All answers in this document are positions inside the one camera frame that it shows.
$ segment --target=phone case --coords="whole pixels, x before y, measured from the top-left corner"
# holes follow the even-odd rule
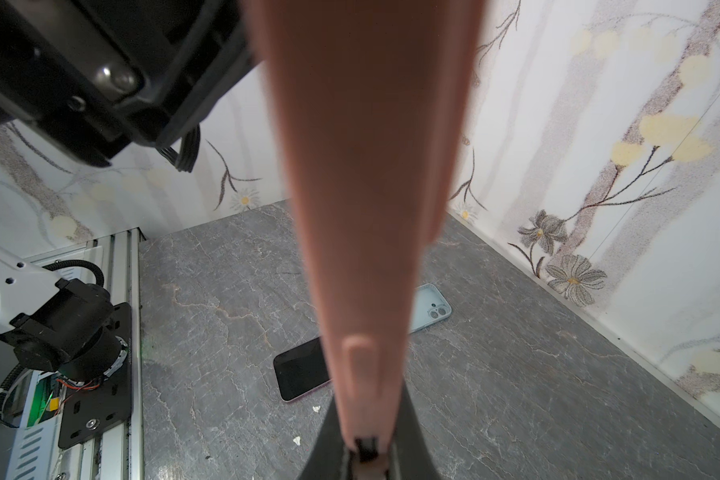
[[[451,316],[451,305],[431,283],[416,289],[411,313],[411,333]]]

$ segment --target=marble tabletop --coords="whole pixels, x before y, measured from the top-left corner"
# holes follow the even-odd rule
[[[406,379],[443,478],[720,478],[720,430],[449,218],[421,283],[453,307]],[[148,480],[298,476],[330,386],[272,358],[317,336],[292,219],[264,206],[142,243]]]

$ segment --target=metal frame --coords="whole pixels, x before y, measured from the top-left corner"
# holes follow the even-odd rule
[[[105,236],[86,244],[69,246],[44,255],[26,259],[39,265],[46,265],[69,258],[70,256],[88,260],[101,267],[104,272],[104,286],[110,292],[113,304],[128,302],[132,307],[133,331],[130,354],[133,379],[133,411],[128,422],[124,422],[107,430],[103,435],[96,436],[86,442],[59,450],[58,435],[60,422],[53,425],[55,434],[50,449],[50,470],[48,478],[64,478],[65,480],[142,480],[144,478],[144,430],[142,428],[142,397],[141,397],[141,323],[139,311],[139,242],[141,232],[134,228],[116,235]],[[83,281],[93,281],[93,276],[85,273]],[[33,375],[34,389],[38,374]],[[26,430],[17,431],[17,442],[24,437]],[[11,464],[14,456],[20,453],[15,448],[11,453]],[[14,480],[15,475],[8,472],[7,480]]]

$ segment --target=metal bolt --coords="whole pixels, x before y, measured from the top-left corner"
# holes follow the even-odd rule
[[[99,70],[96,79],[101,83],[109,84],[123,95],[135,91],[139,86],[136,72],[125,65],[105,65]]]
[[[69,100],[67,100],[67,107],[69,107],[72,111],[84,111],[86,103],[85,100],[78,97],[77,95],[74,95],[70,97]]]

